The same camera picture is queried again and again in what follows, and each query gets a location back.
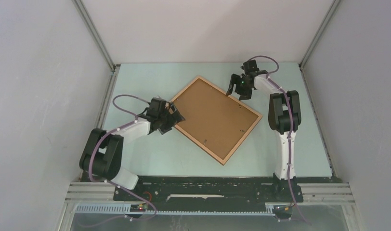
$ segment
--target cork board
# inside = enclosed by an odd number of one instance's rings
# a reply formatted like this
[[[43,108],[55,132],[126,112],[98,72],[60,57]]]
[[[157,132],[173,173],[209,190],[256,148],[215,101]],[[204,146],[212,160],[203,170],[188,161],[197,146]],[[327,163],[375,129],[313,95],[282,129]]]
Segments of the cork board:
[[[201,76],[171,101],[185,121],[175,127],[224,165],[262,115]]]

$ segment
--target white wall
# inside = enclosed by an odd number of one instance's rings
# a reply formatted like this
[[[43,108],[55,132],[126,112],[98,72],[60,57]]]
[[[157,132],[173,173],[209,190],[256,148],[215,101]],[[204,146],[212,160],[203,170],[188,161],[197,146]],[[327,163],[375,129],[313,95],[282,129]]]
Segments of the white wall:
[[[346,0],[305,69],[368,230],[391,231],[391,0]]]
[[[120,63],[300,62],[333,0],[84,0]]]
[[[110,71],[71,0],[0,0],[0,230],[53,230]]]

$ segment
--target light blue table surface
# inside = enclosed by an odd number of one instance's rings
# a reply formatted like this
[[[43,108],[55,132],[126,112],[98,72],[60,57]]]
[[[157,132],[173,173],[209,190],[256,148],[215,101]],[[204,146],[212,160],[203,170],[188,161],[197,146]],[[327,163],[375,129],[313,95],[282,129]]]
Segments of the light blue table surface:
[[[132,94],[148,101],[156,96],[170,100],[197,75],[226,91],[231,74],[241,74],[240,66],[239,63],[122,64],[112,98]],[[269,71],[275,65],[260,63],[259,67]],[[280,63],[279,71],[271,77],[284,89],[297,90],[300,95],[302,123],[295,139],[296,175],[330,177],[331,170],[298,64]],[[277,147],[267,120],[269,97],[255,90],[252,99],[243,102],[263,118],[224,166],[176,129],[164,135],[155,131],[124,145],[122,165],[135,174],[149,176],[272,176]],[[145,103],[130,98],[119,98],[117,104],[136,113],[146,107]],[[104,129],[132,120],[133,116],[110,105]]]

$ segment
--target glass panel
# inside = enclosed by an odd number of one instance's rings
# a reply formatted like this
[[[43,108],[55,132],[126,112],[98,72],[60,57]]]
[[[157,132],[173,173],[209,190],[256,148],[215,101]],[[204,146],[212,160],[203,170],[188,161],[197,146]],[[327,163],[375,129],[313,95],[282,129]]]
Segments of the glass panel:
[[[117,218],[92,228],[80,224],[97,224],[118,215],[111,214],[75,214],[73,231],[347,231],[341,206],[307,205],[300,206],[306,218],[312,223],[301,221],[282,221],[271,216],[192,216],[159,215],[148,221],[130,222],[126,218]],[[294,209],[293,218],[299,218]]]

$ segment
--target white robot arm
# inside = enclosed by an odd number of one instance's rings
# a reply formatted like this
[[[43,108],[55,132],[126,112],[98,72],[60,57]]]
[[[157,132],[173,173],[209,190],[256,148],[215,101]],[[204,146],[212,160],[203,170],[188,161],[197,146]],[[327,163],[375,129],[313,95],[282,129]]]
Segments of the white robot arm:
[[[270,80],[267,75],[268,72],[265,70],[259,70],[255,60],[248,60],[241,67],[245,73],[241,76],[232,74],[231,82],[227,95],[233,92],[235,85],[235,92],[240,95],[240,100],[248,100],[252,96],[252,90],[260,90],[264,92],[269,98],[269,111],[268,111],[268,122],[272,130],[275,131],[277,139],[277,164],[275,168],[275,175],[279,180],[287,179],[287,169],[289,165],[289,131],[290,131],[290,117],[288,110],[284,110],[283,106],[286,104],[286,100],[289,101],[292,109],[293,116],[293,130],[290,134],[291,139],[291,160],[289,177],[295,177],[295,168],[293,166],[294,161],[294,143],[296,130],[301,122],[300,116],[300,103],[299,94],[297,91],[288,91],[287,99],[285,99],[283,92],[280,87]]]
[[[155,130],[164,134],[184,120],[172,102],[153,98],[149,107],[139,114],[135,121],[114,129],[114,132],[99,128],[92,130],[79,161],[79,167],[89,171],[92,155],[94,155],[91,166],[92,174],[131,190],[136,186],[139,178],[121,164],[123,145],[149,135]],[[101,149],[106,149],[104,153],[99,150],[95,153],[97,145]]]

